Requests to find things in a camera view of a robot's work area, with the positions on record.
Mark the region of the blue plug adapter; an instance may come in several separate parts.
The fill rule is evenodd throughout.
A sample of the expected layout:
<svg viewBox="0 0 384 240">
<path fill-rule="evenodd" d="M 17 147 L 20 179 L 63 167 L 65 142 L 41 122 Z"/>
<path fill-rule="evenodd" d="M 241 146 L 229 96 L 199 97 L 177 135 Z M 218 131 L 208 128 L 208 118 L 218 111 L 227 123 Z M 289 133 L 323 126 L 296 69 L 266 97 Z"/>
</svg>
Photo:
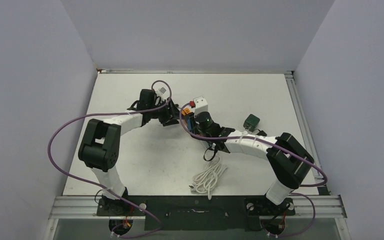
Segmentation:
<svg viewBox="0 0 384 240">
<path fill-rule="evenodd" d="M 186 122 L 186 126 L 187 126 L 187 129 L 192 132 L 195 128 L 195 122 L 192 118 L 190 118 L 189 116 L 186 116 L 185 118 L 185 122 Z"/>
</svg>

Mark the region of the green cube plug adapter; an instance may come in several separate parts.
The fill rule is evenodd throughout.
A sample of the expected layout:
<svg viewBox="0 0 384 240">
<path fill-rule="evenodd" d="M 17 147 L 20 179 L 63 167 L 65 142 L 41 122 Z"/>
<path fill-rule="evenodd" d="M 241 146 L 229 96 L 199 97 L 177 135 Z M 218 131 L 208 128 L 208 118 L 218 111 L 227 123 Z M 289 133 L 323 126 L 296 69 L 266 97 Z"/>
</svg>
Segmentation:
<svg viewBox="0 0 384 240">
<path fill-rule="evenodd" d="M 260 118 L 254 114 L 249 114 L 243 122 L 243 128 L 248 132 L 254 132 L 260 123 Z"/>
</svg>

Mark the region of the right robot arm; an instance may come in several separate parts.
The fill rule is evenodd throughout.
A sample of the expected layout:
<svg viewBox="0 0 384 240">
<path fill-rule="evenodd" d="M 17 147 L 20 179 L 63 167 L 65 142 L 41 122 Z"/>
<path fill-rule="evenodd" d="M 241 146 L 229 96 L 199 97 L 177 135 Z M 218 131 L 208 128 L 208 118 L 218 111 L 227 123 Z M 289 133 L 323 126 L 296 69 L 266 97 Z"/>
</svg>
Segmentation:
<svg viewBox="0 0 384 240">
<path fill-rule="evenodd" d="M 210 113 L 203 111 L 184 116 L 186 128 L 195 139 L 205 141 L 215 152 L 245 154 L 267 160 L 276 176 L 262 207 L 269 214 L 277 213 L 286 197 L 298 189 L 315 161 L 290 133 L 262 136 L 220 126 Z"/>
</svg>

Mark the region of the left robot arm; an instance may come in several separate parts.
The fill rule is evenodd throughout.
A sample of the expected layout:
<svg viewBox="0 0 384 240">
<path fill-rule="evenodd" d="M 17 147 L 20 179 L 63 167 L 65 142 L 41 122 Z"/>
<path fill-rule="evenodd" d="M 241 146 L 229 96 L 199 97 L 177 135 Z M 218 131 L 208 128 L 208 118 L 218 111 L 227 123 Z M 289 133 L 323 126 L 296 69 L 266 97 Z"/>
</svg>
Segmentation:
<svg viewBox="0 0 384 240">
<path fill-rule="evenodd" d="M 121 136 L 157 119 L 164 127 L 179 123 L 179 110 L 169 89 L 142 89 L 125 114 L 88 121 L 80 143 L 78 158 L 91 169 L 102 185 L 102 199 L 116 215 L 128 211 L 127 187 L 122 183 L 116 163 Z"/>
</svg>

